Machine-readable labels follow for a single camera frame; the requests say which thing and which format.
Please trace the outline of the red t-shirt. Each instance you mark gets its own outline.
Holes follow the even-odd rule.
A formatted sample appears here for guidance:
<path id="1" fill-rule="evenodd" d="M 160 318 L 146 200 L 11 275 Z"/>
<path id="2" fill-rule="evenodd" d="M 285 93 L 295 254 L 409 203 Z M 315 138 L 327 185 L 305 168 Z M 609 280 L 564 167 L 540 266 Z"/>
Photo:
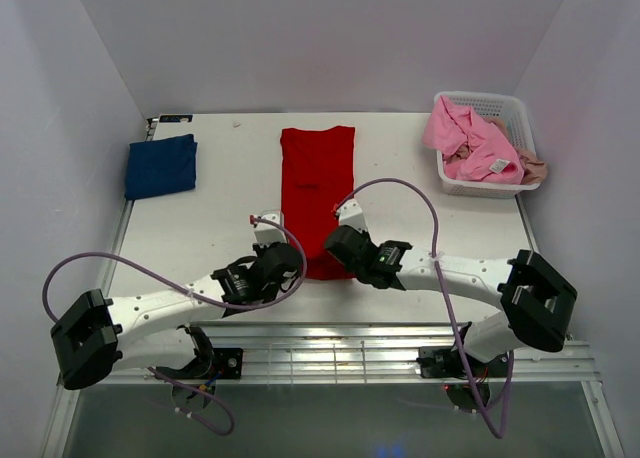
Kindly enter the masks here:
<path id="1" fill-rule="evenodd" d="M 286 228 L 306 254 L 311 280 L 350 277 L 324 242 L 338 226 L 334 206 L 354 189 L 355 134 L 356 129 L 347 126 L 281 132 L 281 211 Z"/>

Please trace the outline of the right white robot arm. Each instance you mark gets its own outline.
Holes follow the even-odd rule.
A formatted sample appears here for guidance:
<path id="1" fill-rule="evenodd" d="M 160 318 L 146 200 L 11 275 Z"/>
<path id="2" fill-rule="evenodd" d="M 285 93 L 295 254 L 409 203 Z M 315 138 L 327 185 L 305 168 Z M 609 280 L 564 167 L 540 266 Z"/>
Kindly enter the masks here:
<path id="1" fill-rule="evenodd" d="M 511 259 L 435 256 L 407 242 L 374 244 L 366 231 L 342 225 L 325 250 L 362 283 L 376 289 L 446 291 L 497 312 L 460 331 L 467 358 L 485 364 L 512 350 L 563 350 L 577 290 L 539 253 Z"/>

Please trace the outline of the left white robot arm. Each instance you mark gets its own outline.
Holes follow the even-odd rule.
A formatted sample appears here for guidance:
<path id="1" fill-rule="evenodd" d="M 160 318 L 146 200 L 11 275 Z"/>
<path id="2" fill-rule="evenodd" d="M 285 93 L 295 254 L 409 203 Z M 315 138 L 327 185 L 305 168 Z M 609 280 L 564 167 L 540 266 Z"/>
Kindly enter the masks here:
<path id="1" fill-rule="evenodd" d="M 129 297 L 84 292 L 50 331 L 64 388 L 88 388 L 121 369 L 207 370 L 213 354 L 193 324 L 274 305 L 304 264 L 288 243 L 257 245 L 253 255 L 186 285 Z"/>

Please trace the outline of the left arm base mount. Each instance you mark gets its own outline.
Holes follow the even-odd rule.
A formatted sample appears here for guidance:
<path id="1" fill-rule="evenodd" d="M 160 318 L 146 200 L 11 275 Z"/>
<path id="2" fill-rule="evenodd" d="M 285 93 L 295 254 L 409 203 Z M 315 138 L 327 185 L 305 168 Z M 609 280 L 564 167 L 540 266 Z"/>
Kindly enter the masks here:
<path id="1" fill-rule="evenodd" d="M 197 387 L 215 393 L 218 380 L 236 380 L 242 376 L 244 350 L 214 347 L 200 327 L 182 327 L 193 342 L 194 357 L 184 366 L 167 368 L 164 373 L 178 381 L 197 381 Z"/>

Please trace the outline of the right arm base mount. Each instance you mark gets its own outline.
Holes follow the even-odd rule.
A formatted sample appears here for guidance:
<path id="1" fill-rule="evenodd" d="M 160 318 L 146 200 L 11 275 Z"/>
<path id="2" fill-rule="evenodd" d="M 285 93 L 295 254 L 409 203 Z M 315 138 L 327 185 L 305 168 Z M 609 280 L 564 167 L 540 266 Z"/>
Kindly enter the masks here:
<path id="1" fill-rule="evenodd" d="M 488 380 L 505 378 L 508 371 L 508 355 L 498 355 L 488 363 L 482 363 L 472 357 L 468 358 L 472 377 L 476 382 L 482 403 L 487 406 L 491 399 Z M 454 406 L 465 411 L 476 408 L 476 402 L 468 383 L 461 358 L 456 350 L 449 348 L 420 347 L 416 362 L 420 367 L 422 378 L 455 379 L 456 384 L 446 384 L 445 392 Z"/>

